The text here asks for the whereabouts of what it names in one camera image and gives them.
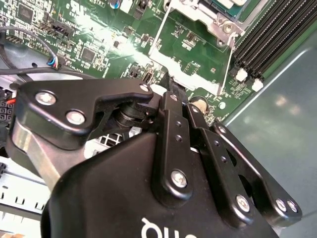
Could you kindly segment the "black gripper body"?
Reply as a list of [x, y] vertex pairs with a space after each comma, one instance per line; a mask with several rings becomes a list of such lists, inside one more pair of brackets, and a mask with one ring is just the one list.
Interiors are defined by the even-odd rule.
[[167, 208], [151, 191], [156, 136], [124, 141], [66, 172], [43, 211], [44, 238], [274, 238], [257, 215], [242, 228], [218, 214], [200, 155], [190, 153], [193, 196]]

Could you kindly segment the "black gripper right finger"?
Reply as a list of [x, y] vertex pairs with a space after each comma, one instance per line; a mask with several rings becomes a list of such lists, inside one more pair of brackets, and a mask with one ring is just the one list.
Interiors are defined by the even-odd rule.
[[184, 87], [175, 84], [173, 93], [184, 103], [191, 143], [201, 154], [221, 218], [237, 228], [261, 219], [273, 228], [301, 221], [298, 203], [231, 131], [219, 122], [209, 127], [202, 112], [185, 98]]

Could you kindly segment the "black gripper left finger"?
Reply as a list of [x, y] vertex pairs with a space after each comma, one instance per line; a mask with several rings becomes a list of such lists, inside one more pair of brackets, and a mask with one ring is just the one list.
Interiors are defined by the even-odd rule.
[[137, 161], [150, 168], [146, 192], [180, 207], [193, 194], [182, 106], [178, 93], [139, 79], [29, 82], [17, 91], [6, 149], [45, 181], [51, 207], [95, 207], [119, 188], [142, 194]]

